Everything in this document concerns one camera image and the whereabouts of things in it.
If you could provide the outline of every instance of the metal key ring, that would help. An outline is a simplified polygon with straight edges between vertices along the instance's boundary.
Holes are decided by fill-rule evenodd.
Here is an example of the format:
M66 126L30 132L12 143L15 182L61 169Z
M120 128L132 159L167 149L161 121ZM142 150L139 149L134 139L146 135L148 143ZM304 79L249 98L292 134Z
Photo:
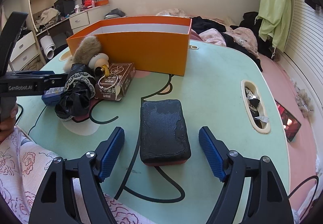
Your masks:
M117 84L117 82L118 82L118 76L117 76L116 74L112 74L112 75L108 76L107 78L112 77L113 75L115 75L115 76L116 76L116 81L115 81L115 83L114 83L113 85L111 85L111 86L110 86L110 87L108 87L108 88L104 88L103 86L100 86L100 82L101 82L101 80L102 80L103 78L105 78L105 76L102 76L102 77L100 78L100 80L98 81L98 85L99 85L99 88L100 88L101 90L103 90L103 91L107 91L107 90L111 89L113 86L115 86L115 85Z

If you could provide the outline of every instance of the blue gripper pad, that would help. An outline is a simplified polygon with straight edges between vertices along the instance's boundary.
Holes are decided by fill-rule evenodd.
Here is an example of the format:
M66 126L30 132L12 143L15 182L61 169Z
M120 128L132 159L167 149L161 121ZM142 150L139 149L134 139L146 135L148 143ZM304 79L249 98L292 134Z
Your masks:
M116 127L108 140L99 144L96 149L98 155L96 158L96 168L98 170L97 176L100 182L103 182L104 179L111 175L123 144L124 130L121 127Z
M225 182L227 174L224 171L224 159L229 151L222 141L217 140L211 133L207 126L204 126L199 131L200 146L206 156L207 161L212 169L213 175L221 182ZM216 148L216 144L219 144L221 150Z

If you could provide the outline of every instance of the paper roll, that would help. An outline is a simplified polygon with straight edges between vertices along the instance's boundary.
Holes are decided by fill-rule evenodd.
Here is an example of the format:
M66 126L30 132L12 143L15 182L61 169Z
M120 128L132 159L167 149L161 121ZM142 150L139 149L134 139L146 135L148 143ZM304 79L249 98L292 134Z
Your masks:
M44 36L40 39L40 44L44 49L44 53L47 59L51 60L54 57L54 50L56 49L52 37L50 37L49 35Z

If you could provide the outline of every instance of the small cardboard box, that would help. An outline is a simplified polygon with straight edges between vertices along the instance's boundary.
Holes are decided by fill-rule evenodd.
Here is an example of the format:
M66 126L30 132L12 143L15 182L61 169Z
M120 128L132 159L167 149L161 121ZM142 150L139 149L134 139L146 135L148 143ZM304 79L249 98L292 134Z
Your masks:
M137 70L185 73L192 20L138 16L98 21L67 39L74 55L87 35L95 35L111 62L133 62Z
M129 84L135 76L136 69L133 63L113 63L110 65L109 70L110 77L103 78L100 84L96 84L95 97L103 100L119 101L125 96Z

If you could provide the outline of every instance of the finger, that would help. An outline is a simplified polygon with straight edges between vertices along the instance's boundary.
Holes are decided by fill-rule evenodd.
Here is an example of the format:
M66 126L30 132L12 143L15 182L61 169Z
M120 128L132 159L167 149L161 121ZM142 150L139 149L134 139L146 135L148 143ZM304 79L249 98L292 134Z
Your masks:
M11 117L11 118L16 117L17 113L18 113L18 105L16 104L16 105L14 106L14 108L12 108L12 110L11 110L10 117Z

